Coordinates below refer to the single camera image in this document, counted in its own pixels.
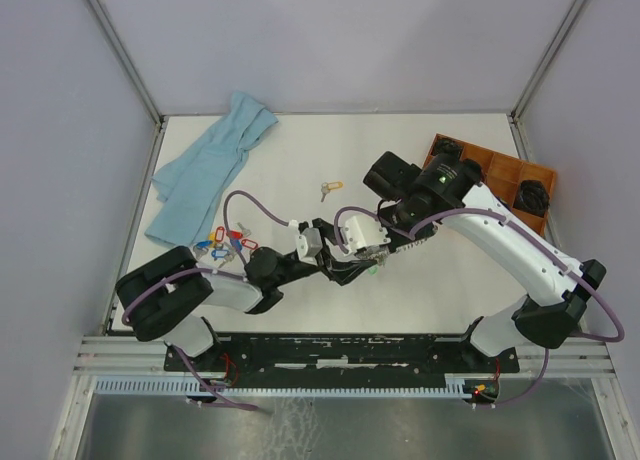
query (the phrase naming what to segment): gray wall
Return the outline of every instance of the gray wall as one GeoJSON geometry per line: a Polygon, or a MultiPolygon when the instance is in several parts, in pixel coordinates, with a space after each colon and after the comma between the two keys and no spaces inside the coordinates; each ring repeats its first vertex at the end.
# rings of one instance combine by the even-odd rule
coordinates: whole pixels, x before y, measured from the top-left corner
{"type": "MultiPolygon", "coordinates": [[[[558,170],[564,247],[609,269],[602,292],[627,329],[613,361],[640,425],[640,10],[593,0],[526,116],[536,159],[558,170]]],[[[612,333],[598,308],[592,330],[612,333]]]]}
{"type": "Polygon", "coordinates": [[[103,0],[163,113],[510,111],[571,0],[103,0]]]}
{"type": "Polygon", "coordinates": [[[153,126],[81,0],[0,0],[0,457],[46,458],[153,126]]]}

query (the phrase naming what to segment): floor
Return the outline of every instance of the floor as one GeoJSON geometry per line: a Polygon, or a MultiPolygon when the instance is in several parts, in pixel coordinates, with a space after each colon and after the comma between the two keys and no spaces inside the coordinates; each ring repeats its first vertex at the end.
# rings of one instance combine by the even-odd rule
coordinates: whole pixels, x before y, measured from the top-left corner
{"type": "MultiPolygon", "coordinates": [[[[527,381],[503,380],[512,396],[527,381]]],[[[260,412],[178,397],[94,396],[87,460],[614,460],[589,380],[545,381],[516,406],[462,400],[250,399],[260,412]]]]}
{"type": "MultiPolygon", "coordinates": [[[[171,117],[157,167],[179,156],[217,117],[171,117]]],[[[328,221],[340,207],[375,208],[378,197],[362,179],[375,160],[391,150],[422,165],[436,133],[517,156],[506,115],[281,115],[264,141],[251,151],[230,187],[249,191],[285,219],[328,221]],[[344,188],[320,202],[322,182],[344,188]]],[[[144,236],[160,210],[151,187],[129,263],[134,269],[164,253],[144,236]]],[[[222,224],[221,209],[214,227],[222,224]]],[[[250,202],[234,199],[232,223],[252,230],[252,238],[287,253],[293,235],[263,216],[250,202]]],[[[210,257],[204,261],[215,265],[210,257]]],[[[239,272],[239,260],[228,265],[239,272]]],[[[375,275],[362,275],[346,287],[321,275],[282,288],[285,298],[262,315],[223,307],[200,307],[219,331],[458,333],[480,315],[513,303],[522,287],[468,240],[441,228],[427,243],[390,258],[375,275]]],[[[119,306],[114,330],[126,330],[119,306]]]]}

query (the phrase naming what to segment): blue towel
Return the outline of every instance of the blue towel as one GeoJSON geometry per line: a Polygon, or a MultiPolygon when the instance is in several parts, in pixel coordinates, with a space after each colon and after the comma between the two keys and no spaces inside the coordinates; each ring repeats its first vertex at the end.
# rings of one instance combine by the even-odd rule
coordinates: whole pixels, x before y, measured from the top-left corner
{"type": "Polygon", "coordinates": [[[222,192],[247,162],[249,150],[278,120],[264,105],[235,92],[231,112],[211,125],[180,157],[152,178],[162,210],[145,235],[170,245],[207,239],[222,192]]]}

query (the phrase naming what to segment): white table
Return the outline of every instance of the white table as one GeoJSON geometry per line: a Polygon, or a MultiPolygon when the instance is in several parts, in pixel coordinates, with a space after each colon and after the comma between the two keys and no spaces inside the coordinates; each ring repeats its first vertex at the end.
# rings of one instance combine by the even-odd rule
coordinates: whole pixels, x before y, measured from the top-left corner
{"type": "MultiPolygon", "coordinates": [[[[156,168],[179,156],[218,117],[170,118],[156,168]]],[[[386,150],[422,165],[436,133],[517,156],[506,115],[280,115],[280,122],[251,151],[229,191],[244,189],[277,216],[332,222],[340,207],[374,209],[378,197],[362,179],[386,150]],[[320,203],[322,182],[344,182],[320,203]]],[[[144,231],[160,210],[151,187],[129,270],[164,253],[144,231]]],[[[274,224],[251,202],[232,200],[230,221],[251,229],[252,239],[281,253],[294,247],[291,230],[274,224]]],[[[213,228],[222,225],[220,206],[213,228]]],[[[202,259],[215,265],[207,256],[202,259]]],[[[241,272],[239,259],[225,267],[241,272]]],[[[418,248],[391,256],[375,275],[339,287],[322,274],[281,287],[285,294],[269,312],[246,315],[224,307],[199,307],[218,331],[457,333],[490,315],[524,290],[465,238],[441,227],[418,248]]],[[[118,306],[112,328],[125,330],[118,306]]]]}

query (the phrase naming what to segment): gray floor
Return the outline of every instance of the gray floor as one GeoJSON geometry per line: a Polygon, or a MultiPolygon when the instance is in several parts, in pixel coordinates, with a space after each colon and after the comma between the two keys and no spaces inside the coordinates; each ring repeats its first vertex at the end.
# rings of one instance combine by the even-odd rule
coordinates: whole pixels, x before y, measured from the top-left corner
{"type": "MultiPolygon", "coordinates": [[[[508,397],[527,382],[503,381],[508,397]]],[[[546,381],[526,401],[254,398],[262,412],[173,397],[96,395],[81,454],[102,460],[613,459],[589,381],[546,381]]]]}

